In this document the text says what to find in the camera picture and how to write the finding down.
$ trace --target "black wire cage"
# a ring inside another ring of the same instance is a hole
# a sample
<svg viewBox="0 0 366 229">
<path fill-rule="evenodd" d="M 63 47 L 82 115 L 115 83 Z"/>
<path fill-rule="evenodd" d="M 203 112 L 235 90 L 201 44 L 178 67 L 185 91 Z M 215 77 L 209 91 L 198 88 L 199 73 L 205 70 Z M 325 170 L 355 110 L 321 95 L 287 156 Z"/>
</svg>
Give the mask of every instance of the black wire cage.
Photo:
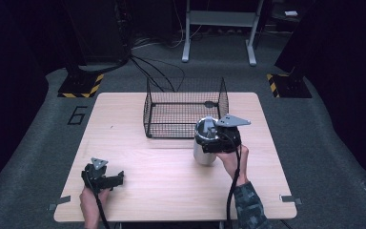
<svg viewBox="0 0 366 229">
<path fill-rule="evenodd" d="M 147 79 L 143 121 L 149 138 L 194 138 L 198 120 L 228 112 L 223 77 Z"/>
</svg>

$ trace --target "cable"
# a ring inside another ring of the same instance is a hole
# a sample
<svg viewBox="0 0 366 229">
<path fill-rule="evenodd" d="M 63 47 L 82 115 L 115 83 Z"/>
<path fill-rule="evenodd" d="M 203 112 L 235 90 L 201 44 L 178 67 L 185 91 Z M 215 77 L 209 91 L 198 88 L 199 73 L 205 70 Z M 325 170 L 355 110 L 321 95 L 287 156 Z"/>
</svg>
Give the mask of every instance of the cable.
<svg viewBox="0 0 366 229">
<path fill-rule="evenodd" d="M 135 39 L 135 41 L 133 42 L 133 47 L 141 45 L 141 44 L 148 44 L 148 41 L 151 41 L 152 39 L 150 37 L 138 37 Z"/>
<path fill-rule="evenodd" d="M 166 77 L 166 75 L 165 75 L 165 74 L 163 74 L 161 71 L 159 71 L 159 69 L 158 69 L 158 68 L 156 68 L 153 64 L 151 64 L 150 62 L 148 62 L 148 61 L 144 60 L 143 58 L 140 58 L 140 57 L 135 56 L 135 55 L 132 55 L 132 56 L 133 56 L 134 58 L 137 58 L 137 59 L 139 59 L 139 60 L 143 61 L 144 63 L 147 63 L 148 65 L 150 65 L 150 66 L 152 66 L 154 69 L 156 69 L 160 74 L 162 74 L 162 76 L 163 76 L 163 77 L 168 81 L 169 85 L 171 85 L 172 92 L 174 92 L 174 93 L 175 93 L 175 90 L 174 90 L 174 87 L 173 87 L 173 85 L 172 85 L 172 83 L 171 83 L 171 80 L 169 80 L 169 78 L 168 78 L 168 77 Z"/>
<path fill-rule="evenodd" d="M 165 80 L 168 82 L 168 84 L 170 85 L 170 88 L 167 88 L 167 87 L 161 87 L 155 80 L 154 80 L 154 78 L 147 72 L 147 71 L 145 71 L 139 64 L 138 64 L 138 62 L 135 60 L 135 59 L 138 59 L 138 60 L 140 60 L 140 61 L 142 61 L 142 62 L 144 62 L 144 63 L 146 63 L 146 64 L 148 64 L 149 66 L 151 66 L 151 67 L 153 67 L 157 72 L 159 72 L 164 78 L 165 78 Z M 157 61 L 157 62 L 160 62 L 160 63 L 163 63 L 163 64 L 167 64 L 167 65 L 170 65 L 170 66 L 174 66 L 174 67 L 176 67 L 176 68 L 178 68 L 181 72 L 183 72 L 183 77 L 182 77 L 182 80 L 180 81 L 180 83 L 179 83 L 179 85 L 178 85 L 178 87 L 177 87 L 177 90 L 174 88 L 174 86 L 173 86 L 173 84 L 172 84 L 172 82 L 171 82 L 171 80 L 165 75 L 165 74 L 163 74 L 158 68 L 156 68 L 155 67 L 155 65 L 154 64 L 152 64 L 152 63 L 150 63 L 150 62 L 148 62 L 146 59 L 148 59 L 148 60 L 151 60 L 151 61 Z M 169 64 L 169 63 L 166 63 L 166 62 L 163 62 L 163 61 L 160 61 L 160 60 L 154 60 L 154 59 L 150 59 L 150 58 L 142 58 L 142 57 L 138 57 L 138 56 L 135 56 L 135 55 L 131 55 L 130 56 L 130 60 L 132 61 L 132 63 L 135 65 L 135 67 L 137 67 L 137 69 L 139 70 L 139 71 L 141 71 L 147 78 L 148 78 L 148 80 L 149 80 L 149 82 L 152 84 L 152 85 L 154 85 L 156 88 L 158 88 L 161 92 L 165 92 L 165 91 L 172 91 L 173 93 L 176 93 L 176 92 L 178 92 L 178 90 L 180 89 L 180 86 L 182 85 L 182 83 L 183 83 L 183 80 L 184 80 L 184 78 L 185 78 L 185 73 L 184 73 L 184 71 L 181 69 L 181 68 L 179 68 L 178 66 L 175 66 L 175 65 L 173 65 L 173 64 Z"/>
<path fill-rule="evenodd" d="M 218 37 L 218 36 L 224 36 L 224 35 L 231 35 L 229 33 L 219 33 L 219 34 L 209 34 L 207 31 L 206 32 L 195 32 L 194 34 L 192 34 L 192 36 L 190 37 L 191 41 L 199 41 L 202 40 L 203 38 L 210 38 L 210 37 Z M 132 47 L 132 50 L 137 50 L 137 49 L 141 49 L 147 46 L 151 46 L 151 45 L 164 45 L 163 42 L 156 42 L 154 40 L 156 39 L 152 39 L 152 38 L 147 38 L 148 40 L 153 40 L 152 43 L 144 43 L 144 44 L 134 44 Z"/>
<path fill-rule="evenodd" d="M 146 59 L 146 60 L 151 60 L 151 61 L 156 61 L 156 62 L 159 62 L 159 63 L 162 63 L 162 64 L 166 64 L 166 65 L 170 65 L 170 66 L 173 66 L 173 67 L 179 69 L 182 72 L 182 80 L 180 81 L 179 85 L 177 86 L 177 89 L 175 89 L 176 92 L 179 92 L 180 87 L 181 87 L 184 79 L 186 78 L 186 73 L 180 67 L 178 67 L 177 65 L 174 65 L 174 64 L 170 64 L 170 63 L 161 61 L 161 60 L 150 59 L 150 58 L 147 58 L 147 57 L 145 57 L 145 58 L 144 57 L 140 57 L 140 58 Z"/>
<path fill-rule="evenodd" d="M 210 0 L 208 0 L 208 2 L 207 2 L 207 8 L 206 8 L 206 11 L 208 11 L 208 9 L 209 9 L 209 6 L 210 6 Z M 203 25 L 200 25 L 199 27 L 198 27 L 198 29 L 190 36 L 190 38 L 192 39 L 192 37 L 201 29 L 201 27 L 202 27 Z"/>
<path fill-rule="evenodd" d="M 180 36 L 180 40 L 177 42 L 176 45 L 174 46 L 167 46 L 169 48 L 176 48 L 177 46 L 180 45 L 180 43 L 182 43 L 182 41 L 184 40 L 184 33 L 183 33 L 183 26 L 182 26 L 182 22 L 180 21 L 180 17 L 179 17 L 179 14 L 177 12 L 177 7 L 176 7 L 176 2 L 173 0 L 173 5 L 174 5 L 174 12 L 176 13 L 176 16 L 177 16 L 177 20 L 179 21 L 179 25 L 180 25 L 180 31 L 181 31 L 181 36 Z"/>
<path fill-rule="evenodd" d="M 231 142 L 231 144 L 235 148 L 236 159 L 237 159 L 237 166 L 236 166 L 236 170 L 234 172 L 233 182 L 231 184 L 230 192 L 229 192 L 228 198 L 227 198 L 227 223 L 228 223 L 228 228 L 233 229 L 233 225 L 232 225 L 232 221 L 231 221 L 231 201 L 232 201 L 232 198 L 233 198 L 233 195 L 234 195 L 234 189 L 236 187 L 237 179 L 239 178 L 240 159 L 242 158 L 242 144 L 239 145 L 240 146 L 240 152 L 238 152 L 237 147 L 234 144 L 234 141 L 229 136 L 227 136 L 224 133 L 218 133 L 218 135 L 225 136 Z"/>
<path fill-rule="evenodd" d="M 286 221 L 284 221 L 284 219 L 280 220 L 287 228 L 289 229 L 293 229 Z"/>
<path fill-rule="evenodd" d="M 117 65 L 115 66 L 111 66 L 111 67 L 108 67 L 106 69 L 101 69 L 101 70 L 94 70 L 94 71 L 87 71 L 87 70 L 81 70 L 83 72 L 86 72 L 86 73 L 96 73 L 96 74 L 102 74 L 102 73 L 108 73 L 108 72 L 111 72 L 111 71 L 114 71 L 120 67 L 122 67 L 123 65 L 125 65 L 126 63 L 128 62 L 128 59 L 123 59 L 120 63 L 118 63 Z"/>
</svg>

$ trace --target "dark background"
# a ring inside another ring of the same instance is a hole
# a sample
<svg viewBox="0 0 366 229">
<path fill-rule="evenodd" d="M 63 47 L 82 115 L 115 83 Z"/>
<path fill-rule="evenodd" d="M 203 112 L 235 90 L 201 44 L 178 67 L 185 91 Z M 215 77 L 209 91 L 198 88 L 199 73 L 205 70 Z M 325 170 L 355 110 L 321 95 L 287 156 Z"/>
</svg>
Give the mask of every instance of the dark background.
<svg viewBox="0 0 366 229">
<path fill-rule="evenodd" d="M 142 5 L 137 6 L 137 1 L 132 1 L 135 5 L 132 15 L 143 12 L 143 8 L 154 7 L 147 1 L 140 2 Z M 210 9 L 216 10 L 252 7 L 245 0 L 235 1 L 235 4 L 221 0 L 212 2 Z M 195 1 L 193 8 L 205 8 L 206 3 Z M 137 31 L 147 30 L 168 42 L 172 37 L 168 35 L 180 30 L 173 18 L 173 4 L 166 0 L 156 4 L 155 8 L 167 13 L 150 10 L 150 15 L 136 16 L 132 24 Z M 185 1 L 176 1 L 176 5 L 184 18 Z M 146 16 L 154 19 L 157 15 L 171 18 L 154 20 L 153 24 L 159 21 L 171 24 L 142 26 Z M 65 67 L 64 55 L 58 49 L 61 46 L 55 41 L 51 25 L 67 44 L 65 52 L 75 63 L 86 64 L 86 53 L 62 1 L 0 0 L 0 171 L 45 99 L 48 90 L 45 75 Z M 160 27 L 170 32 L 161 34 L 157 30 Z M 306 76 L 322 97 L 336 132 L 366 170 L 366 1 L 317 1 L 276 65 L 290 72 L 294 64 L 304 58 L 305 52 L 309 54 L 303 62 Z"/>
</svg>

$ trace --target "person's right hand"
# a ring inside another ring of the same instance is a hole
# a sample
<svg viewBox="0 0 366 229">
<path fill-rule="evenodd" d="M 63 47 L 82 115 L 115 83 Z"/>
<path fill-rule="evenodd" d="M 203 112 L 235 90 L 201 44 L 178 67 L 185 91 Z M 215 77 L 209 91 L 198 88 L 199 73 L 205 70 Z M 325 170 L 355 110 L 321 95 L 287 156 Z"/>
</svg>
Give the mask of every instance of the person's right hand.
<svg viewBox="0 0 366 229">
<path fill-rule="evenodd" d="M 240 158 L 240 172 L 239 172 L 239 178 L 237 179 L 236 186 L 242 185 L 244 183 L 249 182 L 248 177 L 246 175 L 246 169 L 248 166 L 248 155 L 249 155 L 249 149 L 248 147 L 244 145 L 240 145 L 237 147 L 238 152 L 242 150 L 242 157 Z M 225 170 L 228 172 L 228 174 L 231 176 L 231 178 L 234 178 L 234 172 L 237 168 L 237 158 L 236 153 L 215 153 L 216 156 L 218 156 L 222 163 L 224 164 Z"/>
<path fill-rule="evenodd" d="M 99 199 L 105 208 L 110 189 L 104 189 L 99 193 Z M 97 206 L 96 198 L 91 189 L 86 186 L 83 187 L 82 193 L 79 195 L 81 200 L 81 210 L 83 218 L 85 219 L 85 228 L 96 229 L 99 226 L 100 212 Z"/>
</svg>

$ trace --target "wooden table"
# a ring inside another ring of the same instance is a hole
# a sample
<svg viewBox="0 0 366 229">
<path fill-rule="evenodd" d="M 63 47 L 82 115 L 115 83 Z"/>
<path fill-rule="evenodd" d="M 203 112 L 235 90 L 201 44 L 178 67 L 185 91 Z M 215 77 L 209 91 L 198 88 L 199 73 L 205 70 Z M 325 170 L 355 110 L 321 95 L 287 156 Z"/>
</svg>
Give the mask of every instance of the wooden table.
<svg viewBox="0 0 366 229">
<path fill-rule="evenodd" d="M 193 139 L 146 138 L 142 122 L 145 93 L 104 93 L 97 97 L 86 131 L 62 193 L 71 201 L 59 204 L 56 221 L 83 221 L 79 194 L 81 171 L 91 158 L 107 160 L 107 177 L 124 171 L 124 184 L 111 192 L 105 209 L 108 221 L 196 221 L 226 219 L 231 178 L 217 159 L 202 166 L 193 158 Z M 230 114 L 251 120 L 239 126 L 250 149 L 248 177 L 268 219 L 296 216 L 291 192 L 256 94 L 228 93 Z M 232 218 L 236 219 L 234 200 Z"/>
</svg>

